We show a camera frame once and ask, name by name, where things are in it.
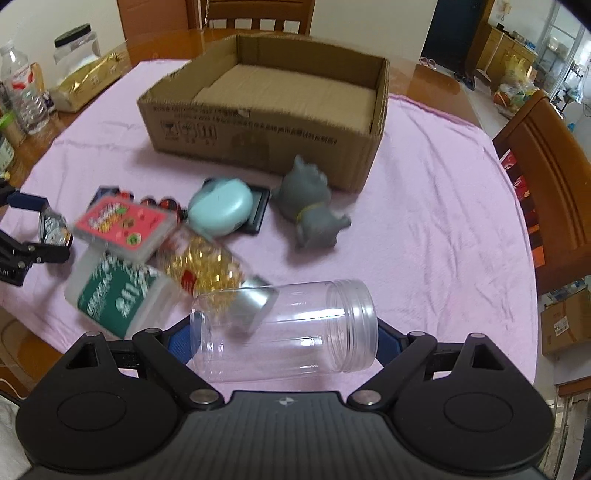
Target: green label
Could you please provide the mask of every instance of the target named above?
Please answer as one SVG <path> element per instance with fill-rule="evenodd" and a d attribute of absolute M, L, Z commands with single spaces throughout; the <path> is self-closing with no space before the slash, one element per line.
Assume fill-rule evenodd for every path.
<path fill-rule="evenodd" d="M 158 275 L 155 268 L 104 254 L 78 297 L 78 309 L 124 338 Z"/>

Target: plastic container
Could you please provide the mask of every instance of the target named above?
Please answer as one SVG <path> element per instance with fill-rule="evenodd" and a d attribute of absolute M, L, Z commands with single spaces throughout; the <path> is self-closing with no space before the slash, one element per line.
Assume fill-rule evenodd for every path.
<path fill-rule="evenodd" d="M 54 40 L 59 85 L 76 70 L 100 58 L 99 40 L 90 24 L 84 24 L 60 35 Z"/>
<path fill-rule="evenodd" d="M 153 267 L 90 247 L 73 268 L 64 296 L 117 338 L 165 326 L 181 291 Z"/>
<path fill-rule="evenodd" d="M 105 195 L 74 224 L 74 236 L 133 262 L 147 262 L 177 226 L 174 212 Z"/>
<path fill-rule="evenodd" d="M 185 225 L 163 242 L 156 262 L 161 271 L 193 297 L 213 290 L 269 284 L 230 250 Z"/>
<path fill-rule="evenodd" d="M 0 48 L 2 69 L 0 78 L 8 91 L 20 123 L 31 135 L 49 121 L 45 100 L 35 84 L 35 76 L 28 57 L 14 48 L 12 41 Z"/>
<path fill-rule="evenodd" d="M 13 147 L 18 147 L 25 141 L 25 132 L 21 130 L 17 122 L 17 116 L 13 111 L 0 118 L 0 132 L 6 137 Z"/>
<path fill-rule="evenodd" d="M 256 313 L 244 296 L 262 299 Z M 378 319 L 359 280 L 215 291 L 195 299 L 191 348 L 208 382 L 355 372 L 375 360 Z"/>
<path fill-rule="evenodd" d="M 14 149 L 10 142 L 0 134 L 0 173 L 5 172 L 14 161 Z"/>

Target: doorway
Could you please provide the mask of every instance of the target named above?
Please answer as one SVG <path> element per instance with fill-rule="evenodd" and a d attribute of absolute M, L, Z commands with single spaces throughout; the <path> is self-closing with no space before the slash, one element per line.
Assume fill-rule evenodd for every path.
<path fill-rule="evenodd" d="M 487 3 L 487 0 L 439 0 L 422 56 L 453 72 L 462 70 Z"/>

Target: wooden chair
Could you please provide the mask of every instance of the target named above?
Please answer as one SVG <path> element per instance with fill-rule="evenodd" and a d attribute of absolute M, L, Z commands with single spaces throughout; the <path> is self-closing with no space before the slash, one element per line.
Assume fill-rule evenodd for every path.
<path fill-rule="evenodd" d="M 298 33 L 310 34 L 316 0 L 200 0 L 203 26 L 210 20 L 226 20 L 226 28 L 235 28 L 237 18 L 252 18 L 251 29 L 260 30 L 261 20 L 275 20 L 276 32 L 283 32 L 286 20 L 300 23 Z"/>
<path fill-rule="evenodd" d="M 493 143 L 499 158 L 514 153 L 509 178 L 523 175 L 531 193 L 521 207 L 538 218 L 530 235 L 532 250 L 544 250 L 538 295 L 591 274 L 591 163 L 548 97 L 536 92 Z"/>

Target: cabinet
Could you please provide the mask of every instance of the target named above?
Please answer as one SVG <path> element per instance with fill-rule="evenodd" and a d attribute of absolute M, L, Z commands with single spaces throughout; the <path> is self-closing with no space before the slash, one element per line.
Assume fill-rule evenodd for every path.
<path fill-rule="evenodd" d="M 476 69 L 488 75 L 491 80 L 491 92 L 494 92 L 501 83 L 505 74 L 505 63 L 511 56 L 514 55 L 520 60 L 525 59 L 525 69 L 529 70 L 537 54 L 491 25 L 487 24 L 486 29 L 485 34 L 488 34 L 488 37 L 476 63 Z"/>

